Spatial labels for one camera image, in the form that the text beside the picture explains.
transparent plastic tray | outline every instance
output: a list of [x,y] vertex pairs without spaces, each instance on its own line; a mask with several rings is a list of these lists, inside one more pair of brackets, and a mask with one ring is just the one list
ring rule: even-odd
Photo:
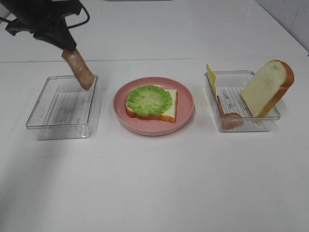
[[86,138],[98,127],[98,76],[89,91],[75,76],[48,77],[27,120],[37,140]]
[[[208,73],[205,73],[206,93],[219,131],[270,131],[274,128],[274,123],[280,119],[280,113],[276,107],[271,109],[265,117],[252,117],[240,95],[241,90],[254,77],[254,72],[219,71],[214,73],[216,74],[216,95],[211,88]],[[224,116],[229,113],[237,113],[241,117]]]

toast slice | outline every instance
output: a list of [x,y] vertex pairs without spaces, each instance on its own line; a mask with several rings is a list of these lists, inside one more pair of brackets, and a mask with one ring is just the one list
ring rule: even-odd
[[126,104],[125,108],[126,108],[127,115],[129,117],[136,117],[136,118],[139,118],[139,119],[161,120],[161,121],[165,121],[165,122],[175,123],[176,122],[176,113],[177,113],[178,92],[177,92],[176,89],[166,89],[166,91],[168,91],[170,93],[171,97],[172,97],[172,105],[163,114],[160,114],[159,116],[154,116],[154,115],[149,115],[147,117],[140,116],[140,115],[134,113],[133,110],[131,108],[129,108]]
[[260,68],[250,83],[241,91],[252,117],[265,117],[294,82],[290,66],[271,60]]

white table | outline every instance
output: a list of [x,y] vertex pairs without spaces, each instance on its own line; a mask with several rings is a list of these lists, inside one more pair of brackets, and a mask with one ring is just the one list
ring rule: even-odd
[[[90,22],[71,33],[86,60],[306,56],[254,0],[84,0]],[[67,17],[68,25],[85,19]],[[57,47],[0,24],[0,62],[62,60]]]
[[[309,213],[306,58],[277,57],[295,83],[271,132],[221,133],[204,92],[204,59],[93,61],[105,89],[96,135],[36,141],[25,122],[48,76],[65,62],[0,64],[0,230],[304,232]],[[217,59],[214,70],[254,70],[264,58]],[[145,137],[123,128],[112,98],[128,81],[165,76],[195,97],[192,120]]]

